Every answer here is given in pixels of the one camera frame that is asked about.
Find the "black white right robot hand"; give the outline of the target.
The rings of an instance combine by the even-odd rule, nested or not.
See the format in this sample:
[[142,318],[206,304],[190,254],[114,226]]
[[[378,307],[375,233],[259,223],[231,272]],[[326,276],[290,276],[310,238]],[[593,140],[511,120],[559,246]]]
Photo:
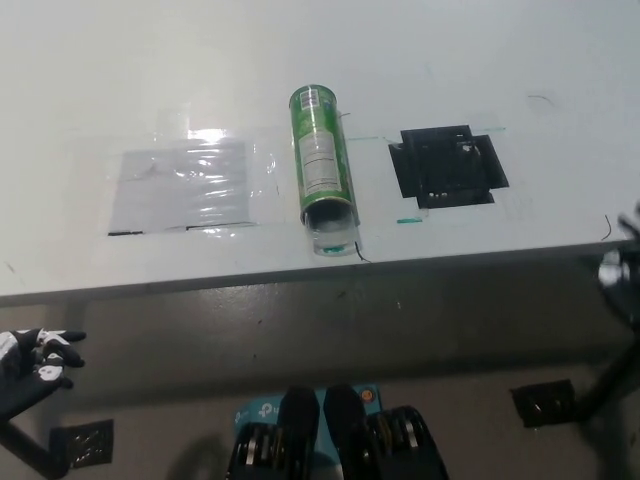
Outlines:
[[638,249],[640,246],[640,203],[637,202],[633,209],[631,216],[621,213],[617,218],[618,227],[624,232],[628,238],[629,247]]

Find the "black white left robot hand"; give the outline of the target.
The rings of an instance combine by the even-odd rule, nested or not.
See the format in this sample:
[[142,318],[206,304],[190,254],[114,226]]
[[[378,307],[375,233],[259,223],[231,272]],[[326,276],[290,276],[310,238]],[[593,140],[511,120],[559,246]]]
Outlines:
[[74,344],[83,331],[44,328],[1,332],[1,422],[7,422],[58,389],[71,389],[67,368],[82,368]]

